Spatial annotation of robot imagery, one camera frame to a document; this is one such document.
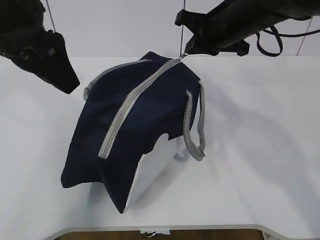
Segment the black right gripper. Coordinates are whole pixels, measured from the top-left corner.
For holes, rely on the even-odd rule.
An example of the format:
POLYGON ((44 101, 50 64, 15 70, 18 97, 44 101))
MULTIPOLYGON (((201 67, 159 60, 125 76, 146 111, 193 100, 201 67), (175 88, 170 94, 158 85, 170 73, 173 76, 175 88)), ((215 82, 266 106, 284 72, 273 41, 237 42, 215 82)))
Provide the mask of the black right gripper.
POLYGON ((193 33, 185 45, 187 55, 216 56, 225 52, 242 57, 250 49, 245 39, 261 30, 258 21, 264 13, 263 0, 225 0, 208 13, 182 9, 174 24, 193 33))

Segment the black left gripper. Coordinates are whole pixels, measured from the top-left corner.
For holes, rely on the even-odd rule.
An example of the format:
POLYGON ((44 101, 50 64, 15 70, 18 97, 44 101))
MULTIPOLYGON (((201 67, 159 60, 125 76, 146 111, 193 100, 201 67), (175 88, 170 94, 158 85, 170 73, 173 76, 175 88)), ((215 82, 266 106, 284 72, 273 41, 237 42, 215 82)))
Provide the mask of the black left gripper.
POLYGON ((59 33, 44 28, 46 9, 40 0, 0 2, 0 55, 65 94, 80 81, 59 33))

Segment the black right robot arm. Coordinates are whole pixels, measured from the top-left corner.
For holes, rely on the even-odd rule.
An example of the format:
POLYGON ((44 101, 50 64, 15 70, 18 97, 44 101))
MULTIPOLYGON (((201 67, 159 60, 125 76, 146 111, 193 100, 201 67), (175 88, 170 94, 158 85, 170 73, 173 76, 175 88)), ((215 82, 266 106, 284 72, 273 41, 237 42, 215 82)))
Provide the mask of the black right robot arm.
POLYGON ((259 42, 257 49, 265 56, 277 57, 283 52, 284 34, 275 25, 290 19, 306 21, 319 14, 318 0, 224 0, 208 13, 182 9, 175 25, 183 25, 193 34, 185 46, 187 55, 225 52, 242 57, 250 49, 245 39, 252 35, 260 38, 260 32, 265 32, 275 36, 279 52, 268 52, 259 42))

